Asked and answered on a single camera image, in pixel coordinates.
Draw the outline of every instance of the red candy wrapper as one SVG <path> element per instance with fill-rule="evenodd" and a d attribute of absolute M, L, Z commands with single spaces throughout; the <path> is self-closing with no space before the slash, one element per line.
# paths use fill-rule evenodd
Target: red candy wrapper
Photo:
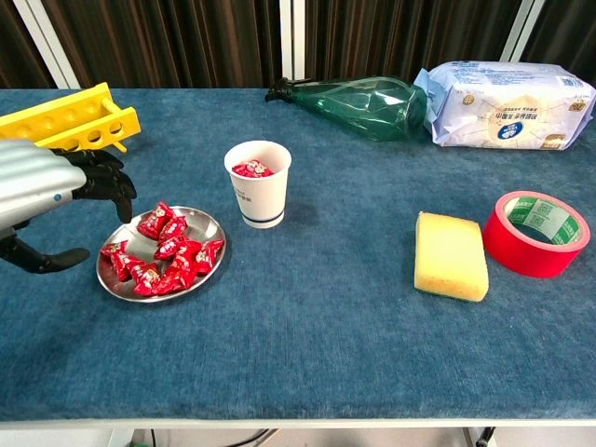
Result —
<path fill-rule="evenodd" d="M 188 228 L 188 223 L 186 223 L 186 218 L 184 216 L 172 217 L 169 222 L 164 225 L 161 233 L 159 233 L 159 243 L 181 235 L 186 228 Z"/>
<path fill-rule="evenodd" d="M 135 265 L 130 270 L 132 278 L 137 283 L 135 293 L 142 296 L 155 295 L 153 289 L 159 283 L 159 269 L 156 263 Z"/>
<path fill-rule="evenodd" d="M 157 250 L 153 257 L 155 259 L 158 259 L 159 261 L 167 261 L 174 254 L 176 254 L 176 252 L 180 248 L 180 245 L 186 240 L 189 240 L 187 235 L 179 235 L 176 237 L 172 237 L 164 242 L 161 242 L 159 244 L 159 247 L 157 247 Z"/>
<path fill-rule="evenodd" d="M 139 224 L 139 233 L 153 240 L 158 240 L 159 233 L 172 217 L 174 217 L 174 211 L 170 209 L 168 204 L 163 201 L 159 202 L 149 217 Z"/>
<path fill-rule="evenodd" d="M 183 291 L 193 285 L 195 277 L 196 272 L 193 270 L 183 270 L 170 266 L 154 287 L 153 292 L 155 295 L 165 295 L 175 291 Z"/>
<path fill-rule="evenodd" d="M 207 275 L 215 265 L 217 252 L 224 246 L 223 239 L 210 240 L 195 256 L 194 269 L 199 275 Z"/>
<path fill-rule="evenodd" d="M 195 255 L 201 250 L 201 243 L 193 239 L 185 240 L 180 244 L 176 256 L 168 268 L 192 270 Z"/>
<path fill-rule="evenodd" d="M 114 251 L 110 255 L 110 260 L 120 282 L 130 279 L 130 272 L 135 265 L 145 264 L 143 260 L 131 254 L 126 254 L 123 251 Z"/>
<path fill-rule="evenodd" d="M 116 253 L 117 251 L 125 251 L 128 243 L 129 242 L 127 240 L 123 240 L 121 242 L 116 242 L 115 244 L 105 245 L 100 250 L 100 253 L 103 256 L 110 257 L 112 253 Z"/>
<path fill-rule="evenodd" d="M 261 163 L 259 160 L 251 160 L 248 163 L 240 163 L 232 168 L 232 171 L 242 177 L 269 177 L 274 172 Z"/>

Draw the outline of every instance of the curtain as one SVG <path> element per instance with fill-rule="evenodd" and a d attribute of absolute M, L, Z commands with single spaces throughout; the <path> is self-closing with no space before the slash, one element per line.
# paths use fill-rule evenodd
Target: curtain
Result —
<path fill-rule="evenodd" d="M 307 0 L 306 77 L 396 75 L 498 61 L 522 0 Z"/>
<path fill-rule="evenodd" d="M 556 63 L 596 86 L 596 0 L 548 0 L 522 61 Z"/>
<path fill-rule="evenodd" d="M 0 88 L 56 87 L 11 1 L 0 2 L 0 42 Z"/>
<path fill-rule="evenodd" d="M 82 87 L 269 87 L 278 0 L 44 0 Z"/>

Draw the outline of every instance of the robotic hand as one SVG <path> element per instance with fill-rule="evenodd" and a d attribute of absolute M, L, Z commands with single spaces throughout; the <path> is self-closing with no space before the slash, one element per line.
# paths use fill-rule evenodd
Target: robotic hand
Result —
<path fill-rule="evenodd" d="M 0 258 L 31 273 L 51 273 L 89 257 L 85 249 L 39 253 L 16 231 L 71 200 L 112 200 L 123 223 L 132 218 L 137 193 L 123 164 L 102 150 L 66 152 L 28 141 L 0 142 Z"/>

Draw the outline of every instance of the blue felt surface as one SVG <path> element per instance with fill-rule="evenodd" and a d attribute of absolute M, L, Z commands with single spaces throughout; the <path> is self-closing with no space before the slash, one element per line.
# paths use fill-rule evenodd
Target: blue felt surface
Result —
<path fill-rule="evenodd" d="M 63 95 L 0 91 L 0 114 Z M 596 223 L 596 125 L 565 152 L 362 140 L 262 90 L 115 90 L 142 133 L 121 156 L 137 212 L 159 199 L 228 235 L 202 290 L 162 305 L 109 295 L 94 260 L 34 276 L 0 264 L 0 419 L 596 417 L 596 249 L 559 278 L 488 258 L 480 304 L 413 288 L 419 210 L 484 224 L 530 189 Z M 293 156 L 284 222 L 246 226 L 224 170 L 238 142 Z M 97 253 L 111 203 L 69 204 L 20 235 Z"/>

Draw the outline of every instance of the yellow sponge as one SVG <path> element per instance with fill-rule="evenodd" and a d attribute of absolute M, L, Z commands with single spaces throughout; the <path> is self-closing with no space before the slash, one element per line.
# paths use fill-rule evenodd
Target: yellow sponge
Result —
<path fill-rule="evenodd" d="M 481 301 L 488 291 L 488 270 L 478 224 L 420 212 L 413 285 L 421 291 Z"/>

